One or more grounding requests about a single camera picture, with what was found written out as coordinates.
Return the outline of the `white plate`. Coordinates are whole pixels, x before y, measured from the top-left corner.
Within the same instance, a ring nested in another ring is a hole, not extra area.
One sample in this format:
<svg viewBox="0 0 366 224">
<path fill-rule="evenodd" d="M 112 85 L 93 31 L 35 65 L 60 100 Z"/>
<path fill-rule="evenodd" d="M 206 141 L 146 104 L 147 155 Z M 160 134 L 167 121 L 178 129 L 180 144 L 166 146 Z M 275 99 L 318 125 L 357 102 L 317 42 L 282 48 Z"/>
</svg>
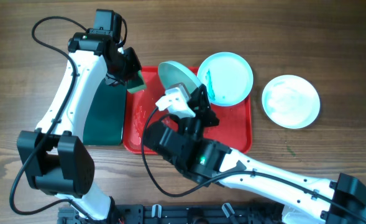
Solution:
<svg viewBox="0 0 366 224">
<path fill-rule="evenodd" d="M 166 61 L 158 65 L 158 76 L 162 86 L 165 89 L 165 94 L 170 92 L 170 89 L 182 84 L 185 91 L 190 96 L 196 96 L 200 93 L 202 85 L 199 78 L 188 67 L 176 61 Z"/>
<path fill-rule="evenodd" d="M 265 85 L 262 106 L 268 118 L 277 125 L 302 129 L 318 118 L 321 100 L 315 87 L 306 79 L 280 75 Z"/>
<path fill-rule="evenodd" d="M 249 63 L 232 52 L 219 52 L 206 58 L 197 77 L 208 91 L 210 102 L 217 106 L 234 106 L 244 101 L 254 85 Z"/>
</svg>

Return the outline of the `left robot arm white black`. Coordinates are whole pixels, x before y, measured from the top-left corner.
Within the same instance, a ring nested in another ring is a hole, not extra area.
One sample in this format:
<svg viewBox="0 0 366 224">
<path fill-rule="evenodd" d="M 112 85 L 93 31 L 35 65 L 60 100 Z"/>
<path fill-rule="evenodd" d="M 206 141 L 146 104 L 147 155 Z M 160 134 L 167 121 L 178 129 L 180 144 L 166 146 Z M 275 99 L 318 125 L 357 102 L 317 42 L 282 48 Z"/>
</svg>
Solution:
<svg viewBox="0 0 366 224">
<path fill-rule="evenodd" d="M 9 204 L 15 202 L 23 175 L 31 188 L 68 202 L 91 223 L 113 220 L 114 201 L 94 183 L 95 166 L 83 144 L 87 116 L 98 86 L 126 85 L 139 75 L 140 62 L 133 50 L 123 49 L 118 31 L 89 29 L 77 32 L 68 43 L 67 67 L 45 116 L 34 131 L 21 131 L 17 138 L 22 167 L 11 188 Z"/>
</svg>

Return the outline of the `green yellow sponge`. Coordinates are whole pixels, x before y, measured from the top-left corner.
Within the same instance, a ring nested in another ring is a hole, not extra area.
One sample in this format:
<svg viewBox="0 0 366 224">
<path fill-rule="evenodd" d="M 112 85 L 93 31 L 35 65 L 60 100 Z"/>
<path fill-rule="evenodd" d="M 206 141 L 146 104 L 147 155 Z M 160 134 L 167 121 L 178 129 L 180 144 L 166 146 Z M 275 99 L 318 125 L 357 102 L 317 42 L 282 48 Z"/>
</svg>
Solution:
<svg viewBox="0 0 366 224">
<path fill-rule="evenodd" d="M 136 76 L 133 79 L 127 81 L 126 88 L 127 91 L 131 94 L 137 93 L 138 91 L 147 88 L 141 70 L 137 72 Z"/>
</svg>

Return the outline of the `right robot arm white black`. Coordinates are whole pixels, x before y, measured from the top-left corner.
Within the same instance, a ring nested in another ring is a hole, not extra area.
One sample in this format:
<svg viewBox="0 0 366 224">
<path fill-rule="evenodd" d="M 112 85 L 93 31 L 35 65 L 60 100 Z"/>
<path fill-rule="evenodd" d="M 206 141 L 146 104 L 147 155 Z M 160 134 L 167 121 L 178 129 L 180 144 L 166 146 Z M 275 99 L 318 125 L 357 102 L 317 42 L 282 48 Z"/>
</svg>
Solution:
<svg viewBox="0 0 366 224">
<path fill-rule="evenodd" d="M 142 148 L 149 148 L 171 163 L 197 188 L 218 184 L 246 190 L 283 205 L 284 223 L 366 223 L 366 186 L 347 174 L 337 180 L 306 177 L 256 161 L 219 141 L 203 136 L 217 126 L 206 87 L 188 91 L 179 83 L 155 104 L 176 129 L 162 119 L 148 119 Z"/>
</svg>

